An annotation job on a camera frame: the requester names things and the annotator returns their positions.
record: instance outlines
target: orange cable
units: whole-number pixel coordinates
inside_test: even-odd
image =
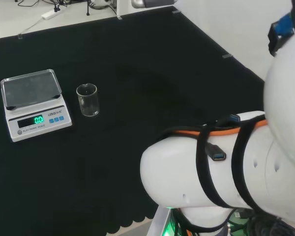
[[[255,128],[265,126],[267,125],[267,120],[261,120],[256,123]],[[210,136],[225,136],[225,135],[231,135],[231,134],[237,134],[239,132],[240,128],[235,128],[235,129],[229,129],[229,130],[221,130],[221,131],[212,131],[210,133]],[[179,134],[191,134],[191,135],[196,135],[198,136],[200,134],[199,131],[188,131],[188,130],[177,130],[175,133]]]

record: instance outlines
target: black tablecloth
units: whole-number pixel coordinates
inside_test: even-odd
[[[12,143],[0,94],[0,236],[104,236],[152,218],[139,167],[161,130],[263,108],[263,81],[173,10],[0,39],[0,80],[53,69],[73,121]],[[96,118],[75,93],[87,82]]]

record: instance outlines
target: white floor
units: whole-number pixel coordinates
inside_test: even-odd
[[[36,0],[25,0],[22,4],[32,5]],[[20,7],[14,0],[0,0],[0,38],[17,35],[26,28],[32,26],[41,15],[54,9],[52,4],[40,1],[33,7]],[[87,4],[85,2],[61,7],[61,13],[49,20],[43,20],[27,32],[45,30],[60,26],[67,26],[87,21],[116,17],[110,8],[103,10],[90,9],[87,16]]]

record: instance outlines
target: white wall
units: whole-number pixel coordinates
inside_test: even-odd
[[[175,7],[262,79],[273,57],[270,24],[292,8],[291,0],[179,0]]]

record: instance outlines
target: scale brand label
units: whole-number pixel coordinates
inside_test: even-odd
[[[62,111],[62,110],[60,110],[60,111],[56,111],[56,112],[51,112],[51,113],[48,114],[48,116],[50,117],[50,116],[57,115],[57,114],[61,113],[61,111]]]

